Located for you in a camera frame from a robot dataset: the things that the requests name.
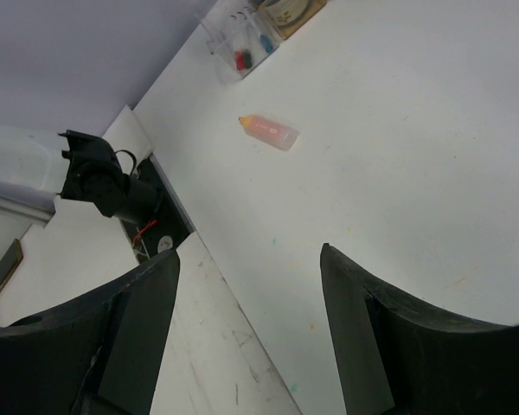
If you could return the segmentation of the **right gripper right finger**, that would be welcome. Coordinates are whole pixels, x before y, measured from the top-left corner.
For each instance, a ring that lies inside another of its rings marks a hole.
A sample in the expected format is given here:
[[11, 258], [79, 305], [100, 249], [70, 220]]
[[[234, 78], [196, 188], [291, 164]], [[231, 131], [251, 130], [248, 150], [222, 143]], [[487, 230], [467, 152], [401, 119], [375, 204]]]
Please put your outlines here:
[[325, 309], [349, 414], [519, 414], [519, 325], [427, 303], [324, 245]]

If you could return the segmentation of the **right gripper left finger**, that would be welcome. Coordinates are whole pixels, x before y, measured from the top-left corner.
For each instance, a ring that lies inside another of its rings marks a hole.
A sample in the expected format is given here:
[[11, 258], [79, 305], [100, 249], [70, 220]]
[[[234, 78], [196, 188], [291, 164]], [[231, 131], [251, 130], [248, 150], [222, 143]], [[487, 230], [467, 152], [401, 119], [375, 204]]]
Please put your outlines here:
[[174, 250], [0, 327], [0, 414], [148, 414], [180, 274]]

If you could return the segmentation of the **orange pencil-shaped highlighter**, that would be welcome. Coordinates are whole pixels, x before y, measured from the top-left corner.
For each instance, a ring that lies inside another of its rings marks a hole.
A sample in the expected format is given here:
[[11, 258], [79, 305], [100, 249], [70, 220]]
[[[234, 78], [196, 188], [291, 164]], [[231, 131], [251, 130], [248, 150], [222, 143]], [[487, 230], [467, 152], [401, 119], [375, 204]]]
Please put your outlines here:
[[239, 117], [239, 123], [248, 136], [282, 151], [288, 151], [299, 135], [287, 125], [258, 115]]

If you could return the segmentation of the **black cap marker pen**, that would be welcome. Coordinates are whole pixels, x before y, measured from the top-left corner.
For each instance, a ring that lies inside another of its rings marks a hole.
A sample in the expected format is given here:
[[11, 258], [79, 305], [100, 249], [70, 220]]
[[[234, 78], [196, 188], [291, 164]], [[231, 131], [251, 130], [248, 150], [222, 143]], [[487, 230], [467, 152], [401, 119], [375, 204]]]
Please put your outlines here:
[[242, 60], [245, 69], [251, 69], [253, 67], [253, 56], [249, 49], [242, 52]]

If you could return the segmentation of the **red cap marker pen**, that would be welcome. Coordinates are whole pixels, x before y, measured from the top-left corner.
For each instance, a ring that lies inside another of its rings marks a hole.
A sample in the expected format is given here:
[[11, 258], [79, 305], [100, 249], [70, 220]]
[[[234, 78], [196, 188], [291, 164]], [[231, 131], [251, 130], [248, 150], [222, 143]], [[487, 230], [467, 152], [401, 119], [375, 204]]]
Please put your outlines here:
[[238, 71], [247, 69], [247, 52], [245, 50], [237, 50], [234, 52], [235, 67]]

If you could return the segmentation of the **blue cap marker pen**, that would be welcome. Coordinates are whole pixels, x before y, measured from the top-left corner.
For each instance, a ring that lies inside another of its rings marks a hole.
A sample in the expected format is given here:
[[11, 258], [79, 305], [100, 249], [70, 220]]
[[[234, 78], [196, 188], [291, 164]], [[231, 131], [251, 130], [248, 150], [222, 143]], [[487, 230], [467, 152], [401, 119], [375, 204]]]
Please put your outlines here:
[[260, 35], [259, 42], [262, 45], [262, 48], [266, 51], [267, 54], [270, 54], [274, 50], [274, 46], [272, 44], [272, 40], [268, 35]]

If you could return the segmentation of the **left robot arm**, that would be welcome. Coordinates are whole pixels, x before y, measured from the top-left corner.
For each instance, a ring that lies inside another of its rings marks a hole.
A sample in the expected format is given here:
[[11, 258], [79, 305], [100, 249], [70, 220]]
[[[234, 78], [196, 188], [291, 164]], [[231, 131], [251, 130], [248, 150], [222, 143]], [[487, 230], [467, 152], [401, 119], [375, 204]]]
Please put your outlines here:
[[131, 178], [103, 138], [0, 124], [0, 197], [39, 208], [45, 195], [92, 203], [105, 217], [140, 222]]

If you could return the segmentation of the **clear plastic bin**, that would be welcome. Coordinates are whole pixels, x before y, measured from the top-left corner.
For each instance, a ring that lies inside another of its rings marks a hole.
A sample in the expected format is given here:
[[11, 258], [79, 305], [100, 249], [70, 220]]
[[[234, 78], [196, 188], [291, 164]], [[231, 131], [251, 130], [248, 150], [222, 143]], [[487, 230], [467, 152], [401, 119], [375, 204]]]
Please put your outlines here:
[[[207, 34], [206, 45], [214, 57], [215, 72], [223, 83], [245, 79], [279, 48], [282, 39], [252, 5], [252, 1], [194, 1], [192, 10]], [[267, 54], [259, 36], [268, 35], [274, 50]], [[238, 71], [234, 52], [249, 49], [253, 67]]]

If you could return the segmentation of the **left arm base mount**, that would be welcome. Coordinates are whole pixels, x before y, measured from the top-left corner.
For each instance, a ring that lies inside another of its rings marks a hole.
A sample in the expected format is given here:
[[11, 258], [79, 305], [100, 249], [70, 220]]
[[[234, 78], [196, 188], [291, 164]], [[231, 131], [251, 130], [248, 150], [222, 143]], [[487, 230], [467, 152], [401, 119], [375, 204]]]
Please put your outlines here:
[[158, 192], [158, 202], [153, 215], [139, 225], [120, 221], [131, 249], [139, 264], [159, 252], [177, 249], [194, 231], [175, 190], [154, 155], [136, 167], [136, 177]]

